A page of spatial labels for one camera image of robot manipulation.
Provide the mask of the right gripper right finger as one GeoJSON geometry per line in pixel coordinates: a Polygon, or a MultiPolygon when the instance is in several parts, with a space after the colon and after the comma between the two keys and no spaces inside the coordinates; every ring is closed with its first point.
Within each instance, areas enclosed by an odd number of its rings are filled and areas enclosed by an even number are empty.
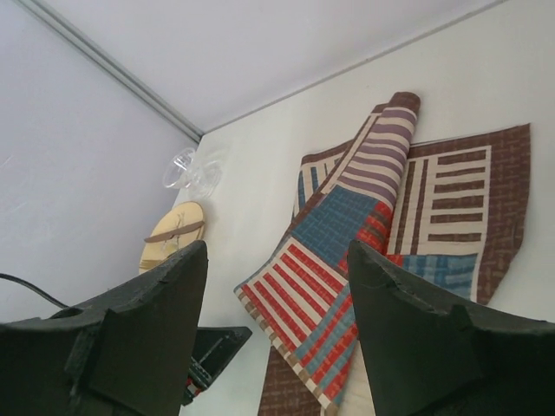
{"type": "Polygon", "coordinates": [[[552,323],[468,301],[357,240],[348,274],[377,414],[553,414],[552,323]]]}

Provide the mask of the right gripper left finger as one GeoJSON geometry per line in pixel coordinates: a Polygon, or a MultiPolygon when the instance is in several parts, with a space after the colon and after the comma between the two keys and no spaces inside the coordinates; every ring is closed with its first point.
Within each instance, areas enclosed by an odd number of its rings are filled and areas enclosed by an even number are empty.
{"type": "Polygon", "coordinates": [[[2,414],[178,414],[207,269],[196,241],[48,319],[3,324],[2,414]]]}

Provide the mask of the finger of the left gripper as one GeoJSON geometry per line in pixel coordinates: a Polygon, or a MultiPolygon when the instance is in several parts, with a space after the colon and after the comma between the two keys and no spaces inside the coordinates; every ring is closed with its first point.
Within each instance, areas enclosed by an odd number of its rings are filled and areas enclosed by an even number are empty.
{"type": "Polygon", "coordinates": [[[198,327],[182,406],[207,390],[252,335],[247,327],[198,327]]]}

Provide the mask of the patchwork striped placemat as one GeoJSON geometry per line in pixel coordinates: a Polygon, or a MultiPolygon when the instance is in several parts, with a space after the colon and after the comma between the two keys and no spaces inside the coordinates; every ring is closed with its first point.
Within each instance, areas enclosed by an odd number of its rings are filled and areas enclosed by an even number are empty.
{"type": "Polygon", "coordinates": [[[353,140],[303,158],[291,224],[235,289],[271,343],[260,414],[372,411],[348,283],[350,241],[480,304],[518,253],[531,127],[414,144],[420,106],[418,95],[398,92],[353,140]]]}

